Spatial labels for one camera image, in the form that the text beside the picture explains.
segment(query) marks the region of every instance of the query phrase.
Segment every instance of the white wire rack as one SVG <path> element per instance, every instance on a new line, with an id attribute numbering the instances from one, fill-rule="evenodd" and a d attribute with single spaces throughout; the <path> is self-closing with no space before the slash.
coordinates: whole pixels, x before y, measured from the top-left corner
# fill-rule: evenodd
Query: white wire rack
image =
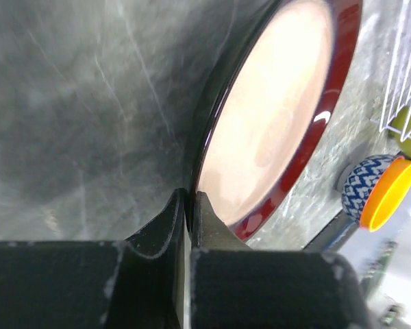
<path id="1" fill-rule="evenodd" d="M 406 120 L 401 130 L 390 126 L 390 122 L 401 109 L 409 105 Z M 400 141 L 411 139 L 411 0 L 403 0 L 399 22 L 395 30 L 393 54 L 386 85 L 382 114 L 379 120 L 379 132 L 390 130 L 400 134 Z"/>

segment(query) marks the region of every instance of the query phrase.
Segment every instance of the chevron pattern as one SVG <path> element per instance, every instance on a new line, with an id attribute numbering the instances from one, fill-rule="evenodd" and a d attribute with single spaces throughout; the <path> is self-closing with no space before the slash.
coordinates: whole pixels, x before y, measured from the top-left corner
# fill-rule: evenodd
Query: chevron pattern
<path id="1" fill-rule="evenodd" d="M 342 189 L 342 208 L 350 219 L 359 222 L 369 195 L 395 156 L 376 155 L 365 158 L 347 178 Z"/>

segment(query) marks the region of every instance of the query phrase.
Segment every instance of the marble countertop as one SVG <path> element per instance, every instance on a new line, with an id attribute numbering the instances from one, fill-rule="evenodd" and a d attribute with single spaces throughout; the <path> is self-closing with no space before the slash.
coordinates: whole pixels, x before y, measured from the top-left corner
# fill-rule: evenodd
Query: marble countertop
<path id="1" fill-rule="evenodd" d="M 181 185 L 207 76 L 265 2 L 0 2 L 0 240 L 123 239 L 159 213 Z M 395 151 L 369 121 L 388 74 L 389 2 L 365 1 L 332 122 L 251 246 L 302 247 L 340 209 L 347 156 Z"/>

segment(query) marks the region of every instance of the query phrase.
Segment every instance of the metal wire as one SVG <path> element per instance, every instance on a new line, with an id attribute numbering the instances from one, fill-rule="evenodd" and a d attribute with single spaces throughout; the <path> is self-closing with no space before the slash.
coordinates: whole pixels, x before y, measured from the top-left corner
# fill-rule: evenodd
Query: metal wire
<path id="1" fill-rule="evenodd" d="M 408 105 L 408 113 L 401 130 L 391 127 L 390 122 Z M 400 141 L 411 139 L 411 0 L 403 0 L 395 33 L 393 54 L 388 73 L 384 105 L 381 117 L 372 119 L 379 124 L 379 132 L 390 130 L 400 134 Z"/>

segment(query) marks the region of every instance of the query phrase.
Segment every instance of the black object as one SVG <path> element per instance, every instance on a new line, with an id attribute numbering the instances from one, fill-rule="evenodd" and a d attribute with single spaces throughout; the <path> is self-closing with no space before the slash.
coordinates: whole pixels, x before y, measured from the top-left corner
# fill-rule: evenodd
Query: black object
<path id="1" fill-rule="evenodd" d="M 0 328 L 181 328 L 185 196 L 126 241 L 0 243 Z M 344 258 L 253 251 L 203 193 L 194 214 L 192 329 L 371 328 Z"/>

